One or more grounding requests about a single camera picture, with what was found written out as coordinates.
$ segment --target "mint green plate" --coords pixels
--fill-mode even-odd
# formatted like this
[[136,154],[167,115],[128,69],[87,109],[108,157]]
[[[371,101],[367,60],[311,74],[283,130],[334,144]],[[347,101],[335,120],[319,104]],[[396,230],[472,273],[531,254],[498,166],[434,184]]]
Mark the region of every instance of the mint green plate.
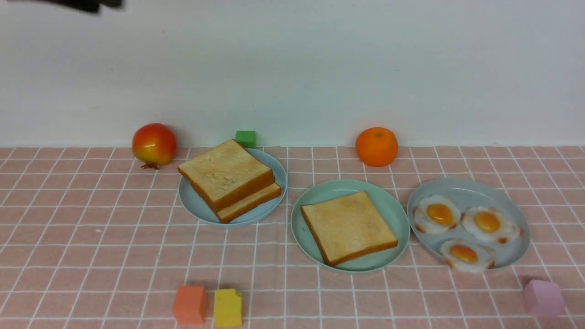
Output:
[[[385,251],[371,253],[335,267],[328,266],[323,262],[319,247],[317,247],[317,243],[313,239],[311,231],[302,217],[301,206],[332,200],[359,191],[365,191],[367,193],[371,202],[376,206],[378,212],[398,239],[398,246]],[[382,269],[398,259],[408,245],[410,224],[400,203],[388,194],[388,192],[365,181],[346,179],[330,180],[315,185],[301,195],[292,210],[292,234],[299,246],[301,246],[301,249],[317,263],[338,272],[369,273]]]

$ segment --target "toast slice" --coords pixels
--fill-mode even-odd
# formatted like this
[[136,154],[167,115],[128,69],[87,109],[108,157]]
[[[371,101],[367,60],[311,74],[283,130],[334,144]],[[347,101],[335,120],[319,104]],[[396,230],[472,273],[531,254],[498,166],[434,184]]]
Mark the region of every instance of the toast slice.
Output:
[[276,182],[272,169],[234,139],[180,164],[178,171],[216,213]]
[[227,224],[259,205],[279,197],[281,192],[282,189],[280,186],[274,183],[224,209],[221,209],[216,215],[221,223]]
[[329,266],[398,245],[365,191],[303,205],[301,213]]

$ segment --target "fried egg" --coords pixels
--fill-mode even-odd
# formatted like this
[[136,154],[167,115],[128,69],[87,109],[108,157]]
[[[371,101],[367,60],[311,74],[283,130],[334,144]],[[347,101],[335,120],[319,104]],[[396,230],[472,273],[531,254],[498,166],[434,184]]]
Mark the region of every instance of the fried egg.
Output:
[[495,250],[463,239],[451,239],[439,248],[445,262],[461,272],[481,273],[495,265]]
[[454,229],[461,219],[461,211],[455,203],[440,194],[422,199],[412,215],[417,230],[429,234],[440,234]]
[[501,212],[488,207],[471,207],[461,219],[463,228],[483,242],[505,244],[520,236],[518,224],[511,221]]

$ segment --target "gray plate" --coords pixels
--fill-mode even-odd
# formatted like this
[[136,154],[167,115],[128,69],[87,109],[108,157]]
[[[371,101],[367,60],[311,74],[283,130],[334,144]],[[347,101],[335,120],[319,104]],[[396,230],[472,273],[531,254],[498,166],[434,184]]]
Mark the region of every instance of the gray plate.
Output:
[[[301,206],[333,200],[359,191],[367,193],[371,202],[376,206],[376,209],[398,239],[398,245],[392,249],[371,253],[335,267],[328,266],[323,262],[319,247],[317,247],[317,243],[302,217]],[[408,226],[408,218],[400,203],[388,192],[365,181],[340,179],[317,184],[301,195],[292,210],[292,234],[301,249],[317,263],[338,272],[369,273],[382,269],[398,259],[408,245],[410,227]]]
[[[443,194],[451,198],[462,213],[473,206],[494,207],[501,211],[504,216],[516,222],[522,229],[522,234],[518,239],[502,245],[497,242],[479,241],[471,233],[467,232],[461,224],[444,234],[421,233],[414,227],[412,212],[421,199],[431,194]],[[451,178],[431,180],[419,186],[412,193],[408,199],[407,214],[412,231],[421,245],[441,261],[439,247],[445,241],[453,238],[461,238],[479,245],[492,247],[496,252],[495,267],[493,269],[505,268],[518,262],[526,255],[530,247],[530,228],[520,208],[504,193],[478,181]]]
[[262,152],[261,150],[247,150],[250,152],[250,154],[252,154],[252,156],[272,169],[274,178],[276,178],[276,183],[282,189],[280,196],[259,205],[258,207],[248,211],[240,217],[237,217],[228,224],[223,224],[219,222],[219,219],[215,216],[213,211],[209,209],[199,194],[193,190],[191,184],[189,184],[189,182],[182,177],[181,183],[179,184],[179,198],[181,199],[181,203],[185,209],[187,209],[191,215],[199,218],[201,221],[204,221],[209,225],[221,227],[240,227],[259,222],[276,209],[288,189],[287,172],[284,170],[283,165],[281,165],[281,163],[278,162],[278,160],[276,160],[272,155]]

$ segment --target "mandarin orange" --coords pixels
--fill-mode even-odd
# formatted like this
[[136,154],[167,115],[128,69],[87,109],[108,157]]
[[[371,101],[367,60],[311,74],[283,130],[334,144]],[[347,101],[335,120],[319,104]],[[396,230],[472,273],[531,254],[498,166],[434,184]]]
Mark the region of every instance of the mandarin orange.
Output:
[[357,137],[356,153],[367,166],[387,166],[394,161],[398,154],[398,141],[389,129],[369,128]]

